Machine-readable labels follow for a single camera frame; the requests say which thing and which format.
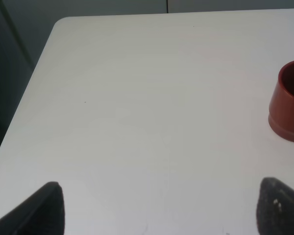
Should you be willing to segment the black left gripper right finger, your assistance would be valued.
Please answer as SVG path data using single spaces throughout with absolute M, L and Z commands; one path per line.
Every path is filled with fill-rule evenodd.
M 294 189 L 265 177 L 260 184 L 256 222 L 261 235 L 294 235 Z

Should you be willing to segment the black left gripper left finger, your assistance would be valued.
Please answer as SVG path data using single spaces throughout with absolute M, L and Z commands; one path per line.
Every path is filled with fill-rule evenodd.
M 0 235 L 63 235 L 64 195 L 58 182 L 48 182 L 0 219 Z

